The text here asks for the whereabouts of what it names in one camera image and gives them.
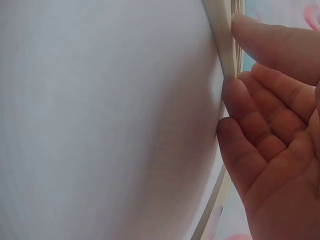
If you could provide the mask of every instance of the white surface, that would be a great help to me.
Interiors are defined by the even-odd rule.
[[[186,237],[222,78],[200,0],[0,1],[0,239]]]

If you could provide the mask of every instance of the hand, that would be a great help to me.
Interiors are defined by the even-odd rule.
[[[226,81],[217,136],[252,237],[318,240],[320,32],[241,15],[232,32],[258,63]]]

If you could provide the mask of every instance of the finger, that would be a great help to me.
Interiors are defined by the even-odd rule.
[[[243,72],[238,78],[245,84],[252,100],[272,132],[287,146],[298,133],[307,128],[300,117],[288,109],[272,92],[263,87],[250,72]]]
[[[267,162],[287,148],[272,133],[239,79],[229,79],[224,84],[222,95],[229,115],[239,123],[245,137]]]
[[[225,167],[243,198],[263,172],[267,162],[246,139],[234,119],[226,117],[219,121],[217,137]]]
[[[237,43],[260,64],[316,86],[320,80],[320,32],[258,23],[234,14]]]
[[[316,109],[315,87],[299,82],[277,70],[259,63],[252,67],[252,75],[269,89],[306,124]]]

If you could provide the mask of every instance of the palm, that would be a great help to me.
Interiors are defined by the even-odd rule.
[[[223,90],[232,118],[220,121],[218,139],[253,238],[320,238],[315,88],[260,64],[238,78]]]

